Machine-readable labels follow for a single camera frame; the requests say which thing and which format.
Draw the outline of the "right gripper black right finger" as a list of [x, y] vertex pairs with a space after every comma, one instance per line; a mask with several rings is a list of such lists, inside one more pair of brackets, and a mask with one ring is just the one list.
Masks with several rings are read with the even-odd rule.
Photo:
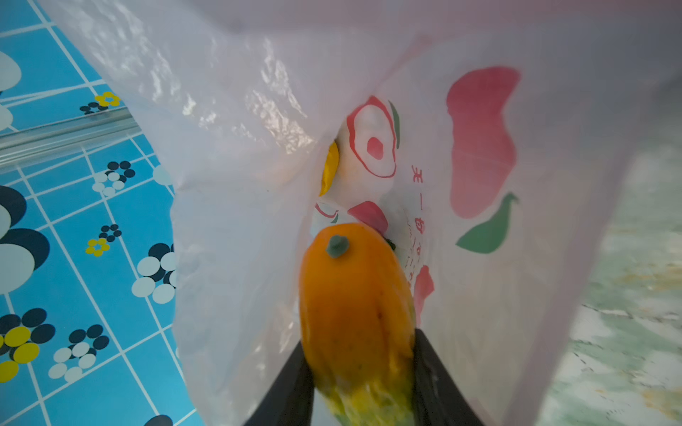
[[422, 329], [414, 348], [412, 409], [415, 425], [483, 426]]

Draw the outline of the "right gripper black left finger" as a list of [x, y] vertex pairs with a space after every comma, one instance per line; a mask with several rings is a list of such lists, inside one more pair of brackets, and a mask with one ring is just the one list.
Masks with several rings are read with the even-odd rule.
[[245, 421], [248, 426], [310, 426], [314, 412], [314, 378], [302, 342], [298, 342], [275, 381]]

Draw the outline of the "orange green papaya fruit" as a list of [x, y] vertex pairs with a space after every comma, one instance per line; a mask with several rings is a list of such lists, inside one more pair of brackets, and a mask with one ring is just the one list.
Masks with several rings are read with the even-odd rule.
[[417, 318], [401, 263], [362, 223], [332, 225], [303, 255], [301, 342], [314, 385], [343, 425], [411, 425]]

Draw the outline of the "yellow lemon fruit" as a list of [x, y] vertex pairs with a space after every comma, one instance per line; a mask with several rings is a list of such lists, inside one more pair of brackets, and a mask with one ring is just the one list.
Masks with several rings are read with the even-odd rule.
[[323, 175], [321, 175], [321, 190], [319, 197], [326, 195], [333, 185], [333, 181], [337, 175], [337, 169], [339, 168], [339, 144], [337, 140], [331, 143], [328, 154], [323, 167]]

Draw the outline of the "pink translucent plastic bag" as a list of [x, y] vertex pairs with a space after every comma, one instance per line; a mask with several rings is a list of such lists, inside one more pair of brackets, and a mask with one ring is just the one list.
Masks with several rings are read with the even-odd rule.
[[[173, 332], [208, 425], [300, 342], [321, 230], [394, 250], [483, 425], [530, 425], [633, 160], [681, 80], [678, 1], [46, 1], [168, 170]], [[319, 197], [332, 142], [340, 162]]]

